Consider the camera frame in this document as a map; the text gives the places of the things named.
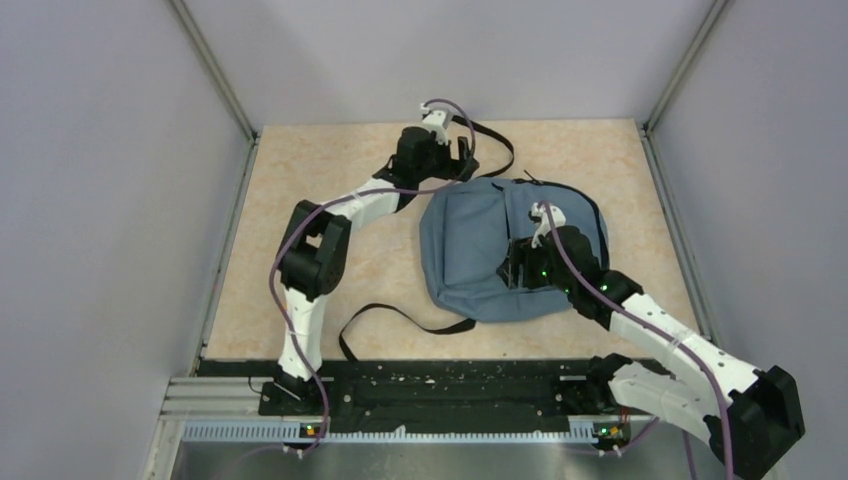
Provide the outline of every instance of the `white wall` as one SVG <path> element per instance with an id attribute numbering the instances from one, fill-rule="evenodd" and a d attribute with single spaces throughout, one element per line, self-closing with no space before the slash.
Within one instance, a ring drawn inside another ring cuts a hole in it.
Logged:
<path id="1" fill-rule="evenodd" d="M 0 478 L 138 477 L 246 152 L 164 1 L 0 2 Z"/>
<path id="2" fill-rule="evenodd" d="M 848 2 L 735 2 L 659 131 L 727 348 L 798 380 L 793 478 L 845 478 Z"/>
<path id="3" fill-rule="evenodd" d="M 189 0 L 256 125 L 646 118 L 710 0 Z"/>

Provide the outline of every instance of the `beige table surface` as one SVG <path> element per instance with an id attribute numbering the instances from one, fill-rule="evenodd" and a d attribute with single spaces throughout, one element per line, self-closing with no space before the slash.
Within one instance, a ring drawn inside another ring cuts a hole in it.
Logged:
<path id="1" fill-rule="evenodd" d="M 516 162 L 505 175 L 574 186 L 600 206 L 609 229 L 611 267 L 641 283 L 667 311 L 695 327 L 689 299 L 632 120 L 483 122 L 509 138 Z M 301 199 L 322 202 L 359 187 L 385 164 L 407 124 L 267 127 L 250 179 L 220 302 L 206 349 L 211 359 L 270 359 L 280 355 L 285 322 L 267 278 L 292 209 Z M 457 125 L 455 137 L 467 134 Z M 508 153 L 478 137 L 478 173 L 504 164 Z M 424 186 L 437 186 L 430 180 Z M 345 276 L 327 305 L 324 358 L 343 358 L 337 336 L 369 302 L 395 305 L 430 326 L 460 318 L 436 307 L 419 264 L 420 197 L 351 238 Z M 348 330 L 360 358 L 582 358 L 640 350 L 574 311 L 531 321 L 479 324 L 470 332 L 435 336 L 402 317 L 373 310 Z"/>

